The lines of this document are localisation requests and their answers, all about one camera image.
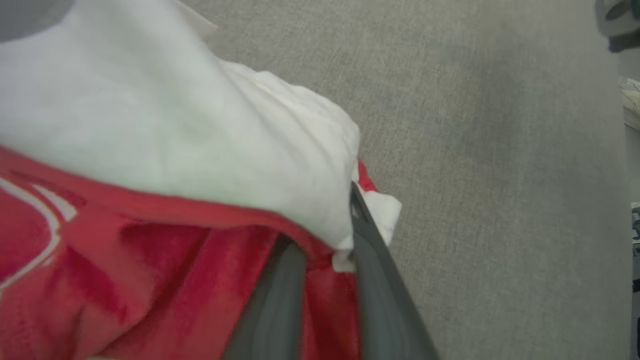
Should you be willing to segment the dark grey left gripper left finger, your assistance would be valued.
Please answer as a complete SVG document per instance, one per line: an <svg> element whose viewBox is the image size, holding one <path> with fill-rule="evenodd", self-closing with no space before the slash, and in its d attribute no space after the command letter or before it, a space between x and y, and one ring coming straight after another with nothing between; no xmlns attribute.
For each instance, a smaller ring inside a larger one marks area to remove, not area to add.
<svg viewBox="0 0 640 360"><path fill-rule="evenodd" d="M306 255L288 237L277 238L224 360L299 360L303 339Z"/></svg>

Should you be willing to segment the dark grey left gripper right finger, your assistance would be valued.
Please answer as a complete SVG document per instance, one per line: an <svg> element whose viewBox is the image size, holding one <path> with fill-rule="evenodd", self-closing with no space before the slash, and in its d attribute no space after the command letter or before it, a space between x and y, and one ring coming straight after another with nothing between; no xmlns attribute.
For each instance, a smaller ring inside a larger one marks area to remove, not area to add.
<svg viewBox="0 0 640 360"><path fill-rule="evenodd" d="M418 308L355 182L350 210L362 358L438 360Z"/></svg>

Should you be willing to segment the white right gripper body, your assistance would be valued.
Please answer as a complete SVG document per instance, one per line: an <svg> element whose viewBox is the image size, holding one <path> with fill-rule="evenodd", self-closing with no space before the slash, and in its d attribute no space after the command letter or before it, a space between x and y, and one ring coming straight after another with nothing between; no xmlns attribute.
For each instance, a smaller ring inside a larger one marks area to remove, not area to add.
<svg viewBox="0 0 640 360"><path fill-rule="evenodd" d="M640 27L638 0L596 0L595 19L599 33L605 37L632 34Z"/></svg>

